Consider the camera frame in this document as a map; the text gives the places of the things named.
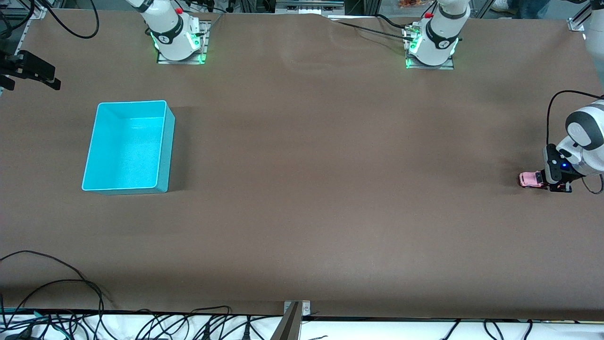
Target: jeans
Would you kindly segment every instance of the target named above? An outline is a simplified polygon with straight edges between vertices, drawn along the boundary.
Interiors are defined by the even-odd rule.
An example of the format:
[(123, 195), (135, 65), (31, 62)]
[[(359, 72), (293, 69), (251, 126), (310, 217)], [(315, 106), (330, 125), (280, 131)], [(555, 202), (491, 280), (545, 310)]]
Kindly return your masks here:
[(517, 8), (515, 19), (543, 19), (550, 0), (508, 0), (510, 8)]

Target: tabletop surface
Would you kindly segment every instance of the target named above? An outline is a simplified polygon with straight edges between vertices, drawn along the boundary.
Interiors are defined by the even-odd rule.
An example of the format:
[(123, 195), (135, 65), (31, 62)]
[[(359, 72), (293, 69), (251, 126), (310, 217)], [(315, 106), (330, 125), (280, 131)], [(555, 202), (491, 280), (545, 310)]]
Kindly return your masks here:
[[(90, 11), (59, 15), (79, 33), (94, 28)], [(0, 97), (0, 255), (57, 256), (115, 309), (278, 313), (285, 299), (322, 315), (604, 309), (604, 198), (580, 182), (572, 194), (516, 184), (543, 167), (550, 97), (601, 92), (564, 22), (470, 20), (455, 70), (430, 71), (405, 69), (400, 40), (317, 15), (224, 15), (200, 66), (157, 65), (138, 13), (100, 20), (90, 40), (50, 16), (27, 33), (23, 49), (63, 84), (17, 80)], [(83, 192), (98, 103), (155, 99), (176, 117), (169, 192)], [(552, 141), (589, 102), (557, 99)], [(13, 304), (72, 277), (31, 255), (0, 270)], [(95, 308), (83, 289), (57, 287), (31, 306)]]

